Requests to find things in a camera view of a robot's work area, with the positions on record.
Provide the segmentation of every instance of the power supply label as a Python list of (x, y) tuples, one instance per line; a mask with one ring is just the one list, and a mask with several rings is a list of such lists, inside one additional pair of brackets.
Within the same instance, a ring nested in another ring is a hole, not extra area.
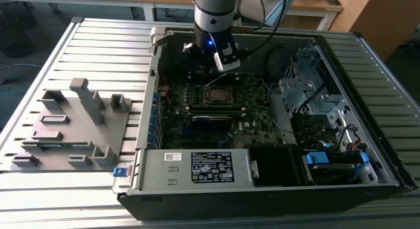
[(191, 180), (194, 183), (234, 182), (231, 152), (191, 153)]

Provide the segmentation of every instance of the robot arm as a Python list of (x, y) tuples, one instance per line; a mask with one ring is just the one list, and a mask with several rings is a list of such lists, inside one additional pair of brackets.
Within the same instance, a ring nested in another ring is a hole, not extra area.
[[(252, 0), (194, 0), (195, 1), (195, 41), (184, 45), (184, 54), (190, 59), (200, 64), (206, 69), (218, 68), (226, 72), (242, 65), (242, 60), (247, 59), (251, 54), (259, 50), (272, 38), (287, 9), (294, 0), (272, 0), (279, 2), (272, 4), (268, 15), (278, 15), (275, 20), (275, 29), (266, 41), (251, 51), (238, 50), (231, 33), (231, 25), (235, 14), (235, 7), (243, 2)], [(247, 15), (255, 11), (254, 7), (242, 9)]]
[(195, 41), (184, 53), (204, 67), (220, 72), (240, 66), (231, 25), (236, 0), (195, 0)]

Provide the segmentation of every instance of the metal bracket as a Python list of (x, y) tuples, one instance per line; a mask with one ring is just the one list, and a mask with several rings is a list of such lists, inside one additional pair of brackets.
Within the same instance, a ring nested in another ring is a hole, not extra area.
[(314, 91), (314, 84), (311, 81), (302, 81), (298, 79), (284, 78), (279, 81), (280, 91), (287, 102), (298, 104), (304, 97), (304, 91)]

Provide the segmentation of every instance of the aluminum extrusion table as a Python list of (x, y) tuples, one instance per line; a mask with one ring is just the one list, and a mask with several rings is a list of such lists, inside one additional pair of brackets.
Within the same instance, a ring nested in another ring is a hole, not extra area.
[[(88, 88), (107, 98), (123, 93), (134, 100), (120, 162), (135, 154), (142, 101), (151, 57), (150, 33), (154, 26), (192, 27), (126, 20), (74, 20), (43, 70), (23, 98), (0, 135), (0, 171), (10, 168), (10, 154), (22, 150), (43, 110), (36, 101), (43, 89), (64, 89), (74, 77), (90, 79)], [(323, 35), (348, 72), (371, 112), (412, 176), (420, 179), (420, 108), (379, 60), (364, 39), (351, 33), (283, 30)], [(70, 90), (66, 96), (75, 96)], [(220, 227), (284, 224), (311, 228), (402, 227), (420, 223), (420, 191), (398, 199), (371, 202), (332, 214), (290, 215), (270, 218), (235, 218), (198, 221), (140, 222), (123, 208), (112, 192), (111, 172), (52, 172), (0, 174), (2, 228), (128, 228)]]

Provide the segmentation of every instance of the table leg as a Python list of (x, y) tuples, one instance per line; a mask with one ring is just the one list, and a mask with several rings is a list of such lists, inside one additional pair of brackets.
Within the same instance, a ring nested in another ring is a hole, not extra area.
[(335, 21), (335, 18), (336, 18), (336, 14), (338, 14), (338, 12), (335, 12), (335, 11), (331, 11), (331, 12), (328, 12), (326, 14), (326, 16), (322, 19), (322, 22), (320, 22), (316, 30), (320, 30), (320, 31), (328, 31), (330, 30), (330, 27), (334, 24), (334, 21)]
[(54, 12), (59, 12), (59, 3), (48, 3), (48, 5)]
[(134, 20), (142, 20), (142, 14), (143, 14), (143, 8), (142, 7), (130, 7), (132, 19)]
[(156, 9), (152, 2), (143, 2), (144, 18), (146, 21), (156, 21)]

